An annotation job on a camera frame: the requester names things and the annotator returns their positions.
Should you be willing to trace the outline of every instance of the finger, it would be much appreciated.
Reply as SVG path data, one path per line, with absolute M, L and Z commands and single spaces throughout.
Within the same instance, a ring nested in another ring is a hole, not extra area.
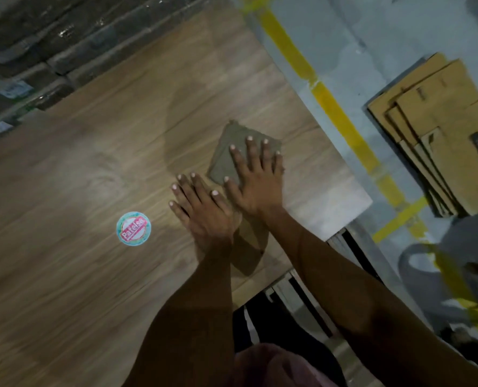
M 217 191 L 217 190 L 212 190 L 212 199 L 214 202 L 216 202 L 216 205 L 221 208 L 224 214 L 226 214 L 228 217 L 232 216 L 232 209 L 228 206 L 227 200 L 223 197 L 223 195 Z
M 269 141 L 267 138 L 262 141 L 262 168 L 266 172 L 273 173 L 272 155 L 269 151 Z
M 248 160 L 251 165 L 251 169 L 254 172 L 261 171 L 261 160 L 259 158 L 259 152 L 257 152 L 257 143 L 252 136 L 246 137 L 246 146 L 248 147 Z
M 230 198 L 233 202 L 236 203 L 239 207 L 242 207 L 242 193 L 237 186 L 236 182 L 231 180 L 228 176 L 224 177 L 224 188 L 226 189 L 227 193 L 230 195 Z
M 183 193 L 180 185 L 173 183 L 171 186 L 171 190 L 173 191 L 176 200 L 178 201 L 178 205 L 187 212 L 187 215 L 190 217 L 192 216 L 192 206 L 185 194 Z
M 181 175 L 178 175 L 177 178 L 183 193 L 187 197 L 187 200 L 192 205 L 192 207 L 196 207 L 200 205 L 201 201 L 196 195 L 196 192 L 194 191 L 194 188 L 192 187 L 192 184 L 189 182 L 187 177 L 181 174 Z
M 176 217 L 178 217 L 178 220 L 182 222 L 183 226 L 188 227 L 189 216 L 183 211 L 183 209 L 175 201 L 170 201 L 169 206 L 171 207 L 171 210 L 176 215 Z
M 198 195 L 200 201 L 202 203 L 209 202 L 211 200 L 209 195 L 210 189 L 205 184 L 201 176 L 194 172 L 191 172 L 191 179 L 192 179 L 192 184 L 194 185 L 194 189 L 196 190 L 196 194 Z
M 237 173 L 244 178 L 250 172 L 244 157 L 242 157 L 239 149 L 237 149 L 233 144 L 230 145 L 230 153 L 232 155 L 232 159 L 234 160 L 234 164 L 236 165 Z
M 282 160 L 282 154 L 278 150 L 274 155 L 274 171 L 273 173 L 277 176 L 282 176 L 284 174 L 284 165 Z

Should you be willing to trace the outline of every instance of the gray cloth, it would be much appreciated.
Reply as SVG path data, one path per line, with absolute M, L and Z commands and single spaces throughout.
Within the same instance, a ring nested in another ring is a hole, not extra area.
M 214 151 L 209 171 L 207 173 L 213 182 L 223 185 L 223 178 L 229 176 L 230 179 L 234 180 L 238 185 L 241 184 L 232 156 L 230 155 L 230 145 L 234 144 L 237 149 L 241 151 L 242 156 L 247 159 L 246 137 L 248 136 L 254 138 L 254 141 L 259 148 L 259 154 L 261 153 L 261 142 L 264 139 L 269 140 L 269 150 L 273 155 L 276 151 L 279 151 L 282 148 L 282 142 L 280 140 L 276 140 L 259 131 L 242 126 L 237 121 L 230 121 L 228 125 L 224 127 L 223 134 L 219 138 L 217 148 Z

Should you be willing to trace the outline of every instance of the wood grain surface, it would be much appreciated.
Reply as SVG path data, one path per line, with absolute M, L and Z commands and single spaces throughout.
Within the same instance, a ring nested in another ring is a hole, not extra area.
M 370 204 L 240 15 L 210 8 L 0 138 L 0 386 L 123 382 L 197 265 L 170 184 L 205 173 L 230 119 L 282 140 L 285 204 L 320 238 Z M 152 232 L 128 247 L 116 222 L 135 210 Z M 237 252 L 235 305 L 290 267 L 271 238 Z

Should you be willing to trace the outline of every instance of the person's left hand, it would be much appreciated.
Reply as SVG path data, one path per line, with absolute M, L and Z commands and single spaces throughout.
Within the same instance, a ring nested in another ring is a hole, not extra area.
M 185 175 L 171 186 L 178 202 L 170 201 L 171 210 L 194 237 L 204 252 L 230 247 L 235 231 L 233 210 L 217 191 L 207 188 L 203 179 L 191 174 L 192 184 Z

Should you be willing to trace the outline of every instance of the logo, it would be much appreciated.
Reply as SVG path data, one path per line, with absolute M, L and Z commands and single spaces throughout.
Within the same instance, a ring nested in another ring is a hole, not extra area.
M 140 246 L 151 234 L 151 222 L 145 214 L 128 212 L 117 222 L 117 237 L 127 246 Z

